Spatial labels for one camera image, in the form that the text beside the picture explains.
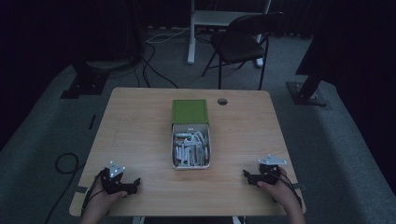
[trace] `desk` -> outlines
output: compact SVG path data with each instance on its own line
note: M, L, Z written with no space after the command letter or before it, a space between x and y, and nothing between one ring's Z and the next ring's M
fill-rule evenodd
M219 105L225 98L227 105ZM212 155L205 170L172 166L172 100L206 99ZM116 88L78 185L88 188L109 161L124 165L122 182L142 178L137 194L115 204L111 216L283 215L262 189L248 185L242 170L257 174L267 154L285 159L296 176L266 91ZM75 193L70 214L79 216L85 195Z
M267 13L271 4L271 0L267 0L262 13ZM238 17L246 15L255 15L261 13L253 12L230 12L230 11L204 11L195 10L195 0L191 0L191 27L190 27L190 45L189 55L187 59L188 64L193 64L195 61L195 25L217 25L228 26L231 21ZM262 59L257 60L257 65L262 66Z

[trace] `grommet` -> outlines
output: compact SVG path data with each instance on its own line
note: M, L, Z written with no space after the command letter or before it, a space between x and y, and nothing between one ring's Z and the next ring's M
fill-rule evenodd
M219 104L219 105L227 105L227 104L228 104L228 101L227 101L227 99L219 98L219 99L218 99L218 104Z

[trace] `hand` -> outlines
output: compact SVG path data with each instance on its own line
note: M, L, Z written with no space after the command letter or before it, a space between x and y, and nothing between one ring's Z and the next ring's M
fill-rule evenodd
M281 178L288 183L288 179L285 177L286 171L279 167ZM265 182L259 181L257 185L265 189L279 204L281 204L286 213L288 214L289 223L305 223L303 211L300 203L298 202L293 191L283 181L278 180L276 184L270 185Z
M91 199L85 208L81 218L81 224L96 224L110 210L113 203L127 196L126 191L120 191L114 194L107 194L102 187L100 178L96 181L96 185L91 193Z

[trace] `black chair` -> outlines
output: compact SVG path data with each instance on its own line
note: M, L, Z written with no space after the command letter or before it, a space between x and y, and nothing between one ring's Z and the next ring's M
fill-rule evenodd
M262 77L259 85L259 90L261 90L268 53L268 37L279 30L283 18L282 12L243 16L233 20L225 32L213 34L210 37L210 44L215 49L215 52L202 76L205 75L207 69L218 67L220 90L221 67L223 65L241 63L238 66L238 68L241 68L247 61L262 58ZM256 35L262 35L260 42L256 40ZM219 65L210 66L216 54L219 55Z

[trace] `green box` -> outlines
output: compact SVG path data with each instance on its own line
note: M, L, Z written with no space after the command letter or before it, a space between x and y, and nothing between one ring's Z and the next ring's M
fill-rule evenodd
M209 123L206 100L174 100L172 123Z
M206 100L174 100L172 161L176 170L206 169L211 145Z

